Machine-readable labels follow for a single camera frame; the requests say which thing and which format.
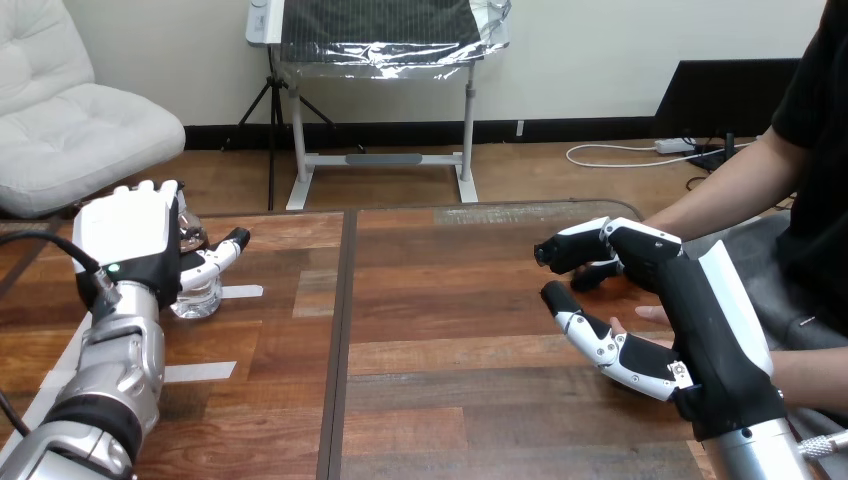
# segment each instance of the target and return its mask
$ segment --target black baseboard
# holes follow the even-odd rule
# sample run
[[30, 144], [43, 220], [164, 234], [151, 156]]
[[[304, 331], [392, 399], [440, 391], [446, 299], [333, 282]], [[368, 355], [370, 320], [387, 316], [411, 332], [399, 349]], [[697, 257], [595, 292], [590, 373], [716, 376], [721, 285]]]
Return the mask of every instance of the black baseboard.
[[[474, 143], [541, 143], [629, 140], [648, 138], [654, 117], [577, 118], [527, 120], [522, 136], [515, 135], [515, 120], [474, 122]], [[248, 124], [241, 132], [236, 125], [197, 125], [185, 127], [186, 150], [217, 150], [227, 139], [232, 148], [267, 149], [269, 125]], [[463, 122], [346, 123], [335, 129], [325, 124], [303, 126], [310, 150], [347, 148], [356, 145], [413, 147], [462, 144]], [[291, 125], [286, 124], [274, 138], [277, 148], [294, 148]]]

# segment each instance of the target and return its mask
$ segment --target tripod stand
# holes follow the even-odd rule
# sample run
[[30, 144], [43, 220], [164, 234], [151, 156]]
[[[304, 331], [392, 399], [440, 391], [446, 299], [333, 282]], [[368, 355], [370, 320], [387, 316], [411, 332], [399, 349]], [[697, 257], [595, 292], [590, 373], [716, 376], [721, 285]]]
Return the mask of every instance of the tripod stand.
[[[238, 127], [236, 129], [236, 133], [231, 138], [227, 138], [224, 145], [221, 147], [221, 151], [225, 152], [227, 150], [235, 149], [233, 147], [234, 142], [233, 139], [236, 138], [237, 135], [240, 135], [242, 130], [244, 129], [244, 124], [247, 122], [248, 117], [253, 113], [253, 110], [256, 109], [256, 106], [259, 105], [259, 102], [262, 101], [262, 98], [268, 93], [268, 90], [271, 90], [271, 125], [268, 128], [268, 210], [274, 210], [274, 133], [277, 130], [277, 125], [279, 125], [283, 132], [286, 131], [285, 123], [283, 123], [283, 108], [280, 100], [280, 90], [286, 89], [288, 91], [289, 84], [283, 80], [278, 74], [277, 69], [274, 67], [274, 58], [271, 51], [271, 46], [268, 46], [268, 66], [271, 69], [271, 75], [265, 78], [265, 86], [262, 87], [262, 90], [259, 92], [259, 95], [253, 100], [253, 103], [250, 105], [250, 108], [247, 109], [247, 112], [241, 118], [241, 121], [238, 123]], [[306, 108], [312, 110], [315, 115], [317, 115], [321, 120], [324, 121], [325, 124], [335, 133], [336, 132], [336, 124], [333, 123], [326, 115], [321, 113], [309, 100], [300, 97], [300, 102], [306, 106]], [[360, 153], [365, 153], [365, 148], [362, 145], [357, 144], [357, 149]]]

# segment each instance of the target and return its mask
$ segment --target white armchair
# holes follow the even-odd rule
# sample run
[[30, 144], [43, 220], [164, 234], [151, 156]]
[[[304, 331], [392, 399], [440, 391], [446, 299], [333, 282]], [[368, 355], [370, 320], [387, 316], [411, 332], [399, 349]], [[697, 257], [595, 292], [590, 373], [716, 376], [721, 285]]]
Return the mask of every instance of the white armchair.
[[0, 0], [0, 210], [49, 213], [184, 146], [175, 116], [94, 84], [61, 0]]

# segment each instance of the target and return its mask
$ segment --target black sleeve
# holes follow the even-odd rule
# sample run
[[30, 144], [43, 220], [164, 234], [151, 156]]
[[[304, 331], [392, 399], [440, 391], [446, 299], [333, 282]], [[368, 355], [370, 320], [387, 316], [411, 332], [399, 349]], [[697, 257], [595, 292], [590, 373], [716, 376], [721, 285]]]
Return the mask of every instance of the black sleeve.
[[809, 149], [815, 145], [827, 118], [827, 81], [840, 43], [844, 3], [829, 0], [825, 5], [819, 30], [771, 120], [778, 135], [799, 147]]

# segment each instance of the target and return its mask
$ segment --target robotic arm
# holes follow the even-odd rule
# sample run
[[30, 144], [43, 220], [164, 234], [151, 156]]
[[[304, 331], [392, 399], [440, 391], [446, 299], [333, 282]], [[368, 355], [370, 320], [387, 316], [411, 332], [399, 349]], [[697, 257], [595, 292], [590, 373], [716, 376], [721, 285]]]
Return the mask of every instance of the robotic arm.
[[[555, 273], [607, 262], [589, 267], [591, 281], [586, 273], [576, 275], [572, 286], [578, 289], [623, 272], [659, 295], [675, 332], [671, 349], [633, 335], [613, 336], [560, 282], [542, 290], [563, 333], [603, 374], [675, 404], [719, 478], [811, 478], [803, 461], [813, 457], [811, 444], [794, 441], [782, 396], [771, 384], [765, 337], [721, 242], [692, 260], [674, 236], [603, 218], [559, 232], [537, 245], [535, 256]], [[828, 440], [831, 451], [838, 448]]]
[[159, 190], [150, 181], [118, 187], [77, 215], [73, 243], [101, 266], [91, 273], [74, 260], [92, 327], [83, 334], [76, 375], [0, 467], [0, 480], [135, 478], [133, 464], [159, 420], [159, 311], [226, 269], [250, 239], [237, 228], [208, 250], [181, 257], [178, 189], [175, 181]]

